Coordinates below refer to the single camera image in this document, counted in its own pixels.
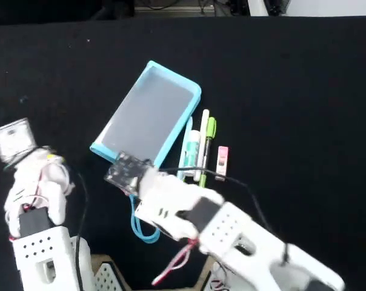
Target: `black cable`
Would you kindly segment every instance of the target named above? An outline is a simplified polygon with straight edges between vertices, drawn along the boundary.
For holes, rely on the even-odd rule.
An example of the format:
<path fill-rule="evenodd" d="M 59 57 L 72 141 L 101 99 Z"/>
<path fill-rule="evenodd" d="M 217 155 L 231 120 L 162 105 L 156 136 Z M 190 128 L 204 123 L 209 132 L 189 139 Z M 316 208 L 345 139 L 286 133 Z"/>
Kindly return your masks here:
<path fill-rule="evenodd" d="M 206 2 L 203 3 L 203 5 L 201 5 L 201 0 L 198 0 L 198 6 L 201 9 L 201 14 L 205 14 L 205 7 L 206 5 L 210 2 L 210 0 L 206 0 Z"/>
<path fill-rule="evenodd" d="M 85 183 L 84 177 L 79 172 L 77 172 L 77 175 L 79 177 L 79 180 L 81 181 L 82 188 L 84 190 L 85 206 L 84 206 L 84 211 L 83 211 L 83 214 L 82 214 L 82 217 L 81 217 L 81 221 L 79 222 L 78 234 L 76 236 L 76 244 L 75 244 L 75 268 L 76 268 L 76 277 L 78 279 L 79 289 L 80 289 L 80 291 L 84 291 L 84 286 L 83 286 L 83 283 L 82 283 L 81 270 L 79 268 L 79 247 L 80 247 L 80 242 L 81 242 L 82 228 L 84 226 L 84 222 L 85 222 L 85 218 L 86 218 L 86 213 L 87 213 L 87 209 L 88 209 L 88 191 L 87 191 L 87 187 L 86 187 L 86 183 Z"/>
<path fill-rule="evenodd" d="M 214 17 L 217 17 L 217 8 L 215 7 L 216 0 L 213 0 Z"/>
<path fill-rule="evenodd" d="M 214 0 L 214 3 L 215 3 L 215 4 L 218 4 L 218 7 L 221 9 L 222 13 L 223 13 L 225 16 L 227 16 L 226 11 L 225 11 L 225 10 L 224 10 L 224 8 L 222 7 L 222 5 L 225 5 L 225 6 L 227 6 L 227 5 L 226 5 L 226 4 L 224 4 L 224 3 L 220 3 L 220 2 L 218 2 L 217 0 Z"/>
<path fill-rule="evenodd" d="M 227 181 L 233 182 L 237 185 L 240 185 L 241 187 L 245 188 L 247 190 L 247 192 L 249 193 L 251 199 L 253 200 L 253 204 L 255 205 L 255 208 L 257 210 L 257 213 L 260 217 L 260 220 L 262 222 L 262 224 L 264 225 L 264 228 L 266 230 L 268 230 L 270 233 L 275 234 L 273 232 L 273 229 L 271 228 L 271 226 L 269 225 L 267 219 L 265 218 L 264 213 L 261 210 L 261 207 L 259 205 L 258 199 L 256 197 L 256 194 L 254 193 L 254 191 L 252 191 L 252 189 L 250 188 L 250 186 L 244 182 L 241 182 L 238 179 L 232 178 L 232 177 L 228 177 L 228 176 L 224 176 L 221 174 L 218 174 L 214 171 L 211 171 L 209 169 L 205 169 L 205 168 L 201 168 L 201 167 L 186 167 L 186 168 L 166 168 L 166 169 L 159 169 L 160 172 L 177 172 L 177 171 L 191 171 L 191 170 L 200 170 L 202 172 L 205 173 L 209 173 L 212 174 L 214 176 L 218 176 L 221 178 L 224 178 Z M 285 266 L 286 263 L 289 262 L 289 251 L 288 251 L 288 243 L 285 242 L 284 243 L 284 252 L 283 252 L 283 256 L 282 256 L 282 262 L 281 262 L 281 266 Z"/>
<path fill-rule="evenodd" d="M 271 233 L 273 233 L 272 231 L 272 228 L 270 227 L 267 219 L 265 218 L 264 216 L 264 213 L 262 212 L 261 210 L 261 207 L 258 203 L 258 200 L 257 200 L 257 197 L 255 195 L 255 193 L 252 191 L 252 189 L 250 188 L 250 186 L 244 182 L 241 182 L 240 180 L 237 180 L 237 179 L 234 179 L 232 177 L 228 177 L 228 176 L 224 176 L 224 175 L 221 175 L 221 174 L 218 174 L 214 171 L 211 171 L 209 169 L 205 169 L 205 168 L 201 168 L 201 167 L 189 167 L 189 168 L 168 168 L 168 169 L 159 169 L 160 172 L 177 172 L 177 171 L 191 171 L 191 170 L 200 170 L 200 171 L 203 171 L 205 173 L 209 173 L 209 174 L 212 174 L 214 176 L 218 176 L 218 177 L 221 177 L 221 178 L 224 178 L 225 180 L 229 180 L 230 182 L 233 182 L 237 185 L 240 185 L 241 187 L 247 189 L 251 199 L 253 200 L 253 203 L 256 207 L 256 210 L 257 210 L 257 213 L 264 225 L 264 227 Z"/>
<path fill-rule="evenodd" d="M 148 3 L 146 3 L 144 0 L 139 0 L 141 3 L 143 3 L 146 7 L 148 7 L 149 9 L 152 10 L 163 10 L 166 8 L 169 8 L 171 6 L 176 5 L 177 3 L 179 3 L 181 0 L 174 0 L 173 2 L 171 2 L 170 4 L 163 6 L 163 7 L 152 7 L 151 5 L 149 5 Z"/>

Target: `blue pencil case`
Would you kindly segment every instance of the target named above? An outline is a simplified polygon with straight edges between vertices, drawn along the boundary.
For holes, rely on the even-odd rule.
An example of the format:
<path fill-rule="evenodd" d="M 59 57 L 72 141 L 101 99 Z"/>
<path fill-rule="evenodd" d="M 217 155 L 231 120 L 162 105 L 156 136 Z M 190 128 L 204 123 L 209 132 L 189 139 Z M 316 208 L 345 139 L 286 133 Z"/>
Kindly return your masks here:
<path fill-rule="evenodd" d="M 160 167 L 201 92 L 197 83 L 150 61 L 90 150 L 110 162 L 125 151 Z"/>

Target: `black table surface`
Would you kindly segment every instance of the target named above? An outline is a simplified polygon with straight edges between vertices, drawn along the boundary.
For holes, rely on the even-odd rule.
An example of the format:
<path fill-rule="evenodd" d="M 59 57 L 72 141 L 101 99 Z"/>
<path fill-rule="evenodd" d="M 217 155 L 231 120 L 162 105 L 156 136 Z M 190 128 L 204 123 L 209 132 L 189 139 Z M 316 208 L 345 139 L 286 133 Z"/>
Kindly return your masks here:
<path fill-rule="evenodd" d="M 134 289 L 146 289 L 182 246 L 153 245 L 130 228 L 128 199 L 102 177 L 109 163 L 89 151 L 149 60 L 202 87 L 194 128 L 210 109 L 228 174 L 249 182 L 284 240 L 366 290 L 366 18 L 158 19 L 0 27 L 0 125 L 28 117 L 83 173 L 90 211 L 83 236 L 110 255 Z M 164 166 L 178 164 L 182 134 Z M 0 162 L 0 290 L 22 290 L 3 204 L 13 177 Z M 247 193 L 208 186 L 258 220 Z M 80 190 L 66 225 L 76 234 Z M 192 286 L 198 251 L 161 287 Z"/>

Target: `perforated white bracket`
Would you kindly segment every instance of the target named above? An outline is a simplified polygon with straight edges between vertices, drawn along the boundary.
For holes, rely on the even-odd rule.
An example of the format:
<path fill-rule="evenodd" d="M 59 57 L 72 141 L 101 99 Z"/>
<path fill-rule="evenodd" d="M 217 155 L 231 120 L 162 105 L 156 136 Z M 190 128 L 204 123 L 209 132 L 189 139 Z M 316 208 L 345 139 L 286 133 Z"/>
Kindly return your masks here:
<path fill-rule="evenodd" d="M 109 263 L 101 264 L 94 278 L 96 291 L 123 291 L 115 271 Z"/>

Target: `red and white wire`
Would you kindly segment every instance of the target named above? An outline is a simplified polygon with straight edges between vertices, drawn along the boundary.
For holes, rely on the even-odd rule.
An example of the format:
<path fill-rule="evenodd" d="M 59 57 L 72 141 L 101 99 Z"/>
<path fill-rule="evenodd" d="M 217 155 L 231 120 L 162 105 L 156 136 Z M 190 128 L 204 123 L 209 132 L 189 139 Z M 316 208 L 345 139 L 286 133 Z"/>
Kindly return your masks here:
<path fill-rule="evenodd" d="M 189 241 L 189 243 L 184 246 L 169 262 L 167 267 L 163 270 L 163 272 L 160 273 L 155 279 L 152 281 L 152 286 L 156 286 L 159 284 L 171 271 L 180 269 L 184 265 L 187 264 L 188 259 L 190 258 L 191 249 L 193 249 L 196 245 L 197 241 Z"/>

